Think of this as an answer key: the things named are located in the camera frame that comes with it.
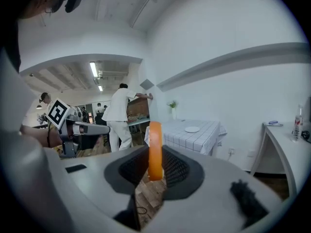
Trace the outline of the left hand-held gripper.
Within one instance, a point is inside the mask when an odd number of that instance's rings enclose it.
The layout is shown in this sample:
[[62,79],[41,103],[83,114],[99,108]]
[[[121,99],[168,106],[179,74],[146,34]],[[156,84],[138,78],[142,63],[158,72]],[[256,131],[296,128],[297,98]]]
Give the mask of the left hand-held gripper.
[[110,127],[105,125],[90,124],[74,120],[71,114],[71,108],[57,99],[48,114],[47,143],[49,148],[62,146],[60,158],[74,158],[76,156],[79,144],[73,141],[78,135],[107,135],[110,133]]

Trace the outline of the green plant in white vase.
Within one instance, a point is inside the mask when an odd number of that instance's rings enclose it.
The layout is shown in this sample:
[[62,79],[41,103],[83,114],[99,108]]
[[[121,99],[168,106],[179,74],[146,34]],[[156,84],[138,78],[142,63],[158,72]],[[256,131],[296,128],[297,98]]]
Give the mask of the green plant in white vase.
[[178,106],[178,102],[175,101],[175,100],[173,100],[173,101],[169,102],[167,105],[168,105],[168,106],[170,107],[170,109],[171,109],[171,113],[172,113],[173,120],[176,120],[176,119],[177,119],[176,108],[177,108],[177,106]]

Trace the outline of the light blue table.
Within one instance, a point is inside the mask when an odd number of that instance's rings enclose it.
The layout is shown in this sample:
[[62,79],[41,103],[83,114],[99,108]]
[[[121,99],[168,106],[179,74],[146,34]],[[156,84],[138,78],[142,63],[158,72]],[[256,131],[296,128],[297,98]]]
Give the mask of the light blue table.
[[131,127],[131,126],[139,125],[139,124],[146,123],[146,122],[150,122],[150,119],[143,118],[143,119],[139,119],[139,120],[136,120],[136,121],[133,121],[133,122],[129,122],[128,126]]

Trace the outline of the clear plastic bottle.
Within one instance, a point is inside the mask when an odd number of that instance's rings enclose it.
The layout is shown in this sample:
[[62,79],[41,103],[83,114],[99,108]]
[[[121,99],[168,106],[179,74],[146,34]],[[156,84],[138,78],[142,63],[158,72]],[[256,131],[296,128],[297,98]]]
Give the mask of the clear plastic bottle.
[[294,120],[294,129],[292,131],[292,141],[297,142],[301,138],[303,128],[303,106],[298,105],[297,113]]

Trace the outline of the orange-crusted bread slice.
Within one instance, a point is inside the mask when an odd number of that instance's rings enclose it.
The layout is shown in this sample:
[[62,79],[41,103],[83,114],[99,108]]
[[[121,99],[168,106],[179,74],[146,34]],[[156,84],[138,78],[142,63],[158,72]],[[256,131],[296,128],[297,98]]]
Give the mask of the orange-crusted bread slice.
[[162,169],[162,127],[160,122],[151,121],[149,125],[149,167],[148,175],[151,181],[163,178]]

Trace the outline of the white desk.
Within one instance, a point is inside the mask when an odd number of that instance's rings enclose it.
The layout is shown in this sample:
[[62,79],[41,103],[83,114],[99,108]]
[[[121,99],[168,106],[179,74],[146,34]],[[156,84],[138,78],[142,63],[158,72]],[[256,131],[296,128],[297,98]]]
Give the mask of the white desk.
[[311,144],[303,139],[292,141],[293,125],[291,122],[283,126],[262,125],[261,146],[250,171],[254,175],[260,166],[271,174],[283,171],[290,197],[299,194],[311,173]]

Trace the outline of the person's left forearm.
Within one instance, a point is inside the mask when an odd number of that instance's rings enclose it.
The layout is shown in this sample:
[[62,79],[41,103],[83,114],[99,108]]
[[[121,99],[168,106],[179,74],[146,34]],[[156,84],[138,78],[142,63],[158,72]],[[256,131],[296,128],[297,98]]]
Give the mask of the person's left forearm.
[[23,135],[28,135],[35,138],[43,147],[54,148],[56,146],[62,145],[62,140],[56,128],[37,129],[21,125],[19,131]]

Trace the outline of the grey square wall panel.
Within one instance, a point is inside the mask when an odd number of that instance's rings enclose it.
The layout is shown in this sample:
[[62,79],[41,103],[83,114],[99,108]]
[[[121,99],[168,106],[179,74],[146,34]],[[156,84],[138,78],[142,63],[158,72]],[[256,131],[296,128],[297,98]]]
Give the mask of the grey square wall panel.
[[149,90],[153,86],[154,84],[149,79],[145,79],[143,82],[140,83],[140,87],[144,90]]

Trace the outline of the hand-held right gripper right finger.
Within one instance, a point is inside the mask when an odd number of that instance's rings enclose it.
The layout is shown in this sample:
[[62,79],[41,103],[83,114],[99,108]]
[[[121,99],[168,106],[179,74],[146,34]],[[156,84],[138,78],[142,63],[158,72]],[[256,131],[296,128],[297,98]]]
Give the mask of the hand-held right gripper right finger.
[[[145,227],[145,233],[265,233],[290,206],[290,199],[282,201],[270,187],[231,162],[178,148],[174,151],[197,161],[205,178],[188,198],[164,201]],[[268,211],[266,217],[247,228],[244,228],[246,218],[230,192],[232,182],[238,180],[248,183]]]

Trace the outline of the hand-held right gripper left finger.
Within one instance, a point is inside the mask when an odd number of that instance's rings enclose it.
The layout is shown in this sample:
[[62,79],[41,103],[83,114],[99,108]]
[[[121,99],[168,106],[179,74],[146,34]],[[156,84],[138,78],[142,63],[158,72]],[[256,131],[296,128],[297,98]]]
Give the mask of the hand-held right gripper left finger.
[[54,188],[73,232],[139,232],[135,188],[148,164],[148,147],[60,159],[45,149]]

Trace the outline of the checkered white tablecloth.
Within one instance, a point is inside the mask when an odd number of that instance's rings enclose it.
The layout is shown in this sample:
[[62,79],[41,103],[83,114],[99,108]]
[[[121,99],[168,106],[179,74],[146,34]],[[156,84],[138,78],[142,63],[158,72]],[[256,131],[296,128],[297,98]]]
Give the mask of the checkered white tablecloth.
[[[190,126],[197,126],[200,131],[186,132],[184,129]],[[177,119],[162,124],[163,145],[203,155],[211,156],[226,135],[227,130],[219,121]]]

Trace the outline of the person's black star-print shirt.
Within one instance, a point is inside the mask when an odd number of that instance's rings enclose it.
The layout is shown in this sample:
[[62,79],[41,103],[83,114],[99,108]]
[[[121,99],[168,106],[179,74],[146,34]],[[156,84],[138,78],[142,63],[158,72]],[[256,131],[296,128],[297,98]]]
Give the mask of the person's black star-print shirt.
[[0,33],[0,48],[4,48],[14,69],[19,73],[21,57],[18,41],[18,22],[15,20],[12,25],[4,27]]

